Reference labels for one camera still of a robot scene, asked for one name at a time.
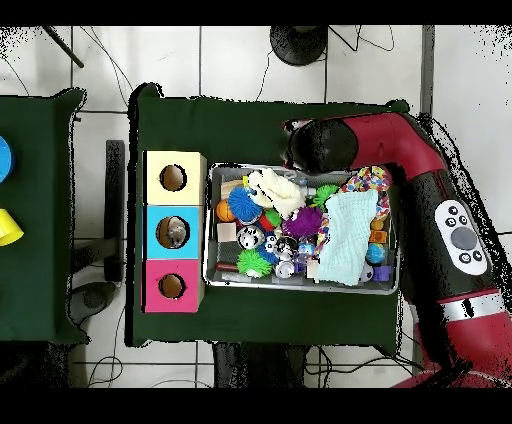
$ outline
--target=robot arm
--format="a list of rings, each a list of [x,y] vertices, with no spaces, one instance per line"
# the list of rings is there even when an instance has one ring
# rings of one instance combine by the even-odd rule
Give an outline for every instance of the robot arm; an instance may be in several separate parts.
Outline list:
[[[407,300],[426,363],[444,370],[466,364],[466,385],[512,381],[512,324],[491,263],[440,152],[414,118],[390,112],[313,120],[292,134],[287,156],[306,172],[389,165],[401,181],[391,208],[401,211],[399,239],[412,281]]]

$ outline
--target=purple block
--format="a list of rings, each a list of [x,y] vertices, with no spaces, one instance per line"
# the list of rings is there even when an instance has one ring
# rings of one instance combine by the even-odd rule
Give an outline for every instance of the purple block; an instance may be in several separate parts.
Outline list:
[[[393,267],[391,266],[376,266],[373,268],[372,281],[389,281]]]

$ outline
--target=dark green tablecloth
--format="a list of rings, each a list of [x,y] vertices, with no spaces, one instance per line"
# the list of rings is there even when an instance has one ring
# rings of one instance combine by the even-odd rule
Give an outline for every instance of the dark green tablecloth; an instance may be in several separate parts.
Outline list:
[[[83,91],[54,98],[0,96],[0,135],[15,170],[0,208],[25,232],[0,247],[0,340],[81,342],[67,318],[71,269],[70,120]]]
[[[143,150],[199,151],[208,165],[224,161],[279,165],[285,141],[281,123],[287,119],[391,109],[407,111],[403,103],[384,107],[352,103],[304,105],[211,98],[165,99],[160,98],[152,84],[137,88],[130,100],[130,169],[135,169],[132,167],[136,161],[141,164]],[[130,180],[131,193],[135,184],[141,187],[140,168],[137,165],[136,181]],[[126,327],[128,343],[139,344],[146,339],[199,339],[352,344],[380,345],[394,352],[396,293],[382,296],[207,286],[196,314],[141,313],[140,191],[136,193],[136,205],[137,225],[128,223],[128,236],[136,235],[135,284],[129,292],[127,305],[133,307],[133,329],[131,323]],[[133,278],[130,271],[127,276]]]

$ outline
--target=yellow object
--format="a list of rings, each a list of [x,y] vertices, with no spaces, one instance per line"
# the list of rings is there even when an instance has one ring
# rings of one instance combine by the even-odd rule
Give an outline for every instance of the yellow object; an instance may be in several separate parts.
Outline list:
[[[202,206],[206,181],[206,159],[198,152],[145,151],[149,205]],[[165,188],[162,176],[165,170],[170,189]],[[179,179],[182,184],[175,184]]]
[[[380,231],[382,228],[384,228],[384,222],[380,219],[374,219],[372,223],[370,224],[370,228],[372,230]]]
[[[0,246],[14,243],[23,236],[23,231],[5,210],[0,209]]]
[[[221,200],[217,203],[215,212],[217,213],[217,217],[223,222],[233,222],[235,220],[235,215],[233,215],[233,212],[229,209],[227,200]]]

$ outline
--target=table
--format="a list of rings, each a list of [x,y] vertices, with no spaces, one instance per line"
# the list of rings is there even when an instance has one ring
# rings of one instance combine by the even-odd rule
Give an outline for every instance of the table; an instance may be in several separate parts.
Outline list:
[[[286,141],[281,123],[290,118],[407,112],[405,102],[387,106],[353,103],[291,104],[211,98],[162,98],[154,84],[132,94],[128,177],[127,318],[125,342],[216,340],[305,345],[375,345],[396,349],[398,294],[360,295],[207,286],[196,314],[143,314],[142,151],[199,151],[208,161],[280,165]]]

